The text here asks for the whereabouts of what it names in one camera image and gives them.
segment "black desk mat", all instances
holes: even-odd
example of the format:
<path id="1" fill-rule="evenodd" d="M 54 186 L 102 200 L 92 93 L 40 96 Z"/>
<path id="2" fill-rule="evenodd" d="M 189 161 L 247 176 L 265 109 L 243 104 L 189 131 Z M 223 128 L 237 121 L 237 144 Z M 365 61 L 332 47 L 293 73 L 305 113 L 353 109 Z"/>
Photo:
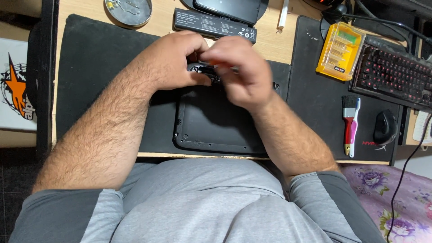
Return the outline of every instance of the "black desk mat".
<path id="1" fill-rule="evenodd" d="M 348 91 L 349 82 L 315 72 L 323 44 L 320 22 L 299 16 L 291 62 L 287 100 L 289 106 L 327 143 L 336 160 L 391 161 L 396 150 L 396 140 L 385 148 L 371 142 L 377 114 L 389 109 L 399 121 L 400 106 L 362 95 L 359 95 L 361 107 L 354 158 L 345 155 L 342 96 L 353 93 Z"/>
<path id="2" fill-rule="evenodd" d="M 158 38 L 74 14 L 68 16 L 58 74 L 57 138 L 67 132 L 118 72 Z M 287 90 L 291 66 L 269 63 L 273 79 L 282 90 Z M 180 92 L 158 91 L 153 95 L 139 152 L 268 158 L 266 154 L 213 153 L 176 147 L 173 133 Z"/>

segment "metal tin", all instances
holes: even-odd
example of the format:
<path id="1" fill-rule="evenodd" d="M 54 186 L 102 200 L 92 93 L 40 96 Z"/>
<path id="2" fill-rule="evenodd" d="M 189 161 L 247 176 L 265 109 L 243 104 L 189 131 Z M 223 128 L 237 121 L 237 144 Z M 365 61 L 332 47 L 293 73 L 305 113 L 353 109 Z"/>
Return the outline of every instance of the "metal tin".
<path id="1" fill-rule="evenodd" d="M 116 20 L 132 27 L 145 25 L 152 15 L 151 0 L 105 0 L 105 6 Z"/>

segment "keyboard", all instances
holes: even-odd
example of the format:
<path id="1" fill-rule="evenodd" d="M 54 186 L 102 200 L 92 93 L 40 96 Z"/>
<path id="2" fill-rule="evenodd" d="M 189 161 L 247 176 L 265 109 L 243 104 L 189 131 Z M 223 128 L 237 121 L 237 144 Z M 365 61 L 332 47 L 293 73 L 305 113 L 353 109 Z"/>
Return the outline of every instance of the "keyboard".
<path id="1" fill-rule="evenodd" d="M 367 37 L 349 90 L 432 111 L 432 63 L 387 41 Z"/>

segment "floral bedsheet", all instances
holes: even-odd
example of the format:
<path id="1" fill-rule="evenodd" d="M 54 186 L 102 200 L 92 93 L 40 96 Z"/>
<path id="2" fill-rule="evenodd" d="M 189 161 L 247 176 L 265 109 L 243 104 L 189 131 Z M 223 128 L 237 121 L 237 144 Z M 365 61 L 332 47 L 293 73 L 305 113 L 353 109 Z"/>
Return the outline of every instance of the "floral bedsheet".
<path id="1" fill-rule="evenodd" d="M 390 201 L 401 170 L 384 165 L 349 165 L 341 170 L 364 209 L 386 237 L 391 224 Z M 405 172 L 394 199 L 394 211 L 391 242 L 432 242 L 431 179 Z"/>

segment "hairy forearm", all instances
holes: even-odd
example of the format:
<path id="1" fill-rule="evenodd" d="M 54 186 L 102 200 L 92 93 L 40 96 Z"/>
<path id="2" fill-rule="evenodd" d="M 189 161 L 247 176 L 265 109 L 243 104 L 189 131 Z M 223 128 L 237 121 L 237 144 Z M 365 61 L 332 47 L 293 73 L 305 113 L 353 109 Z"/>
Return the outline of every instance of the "hairy forearm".
<path id="1" fill-rule="evenodd" d="M 338 170 L 324 141 L 276 93 L 265 107 L 251 114 L 270 159 L 286 178 Z"/>
<path id="2" fill-rule="evenodd" d="M 33 192 L 118 189 L 137 157 L 153 94 L 150 76 L 130 68 L 121 71 L 58 141 L 37 177 Z"/>

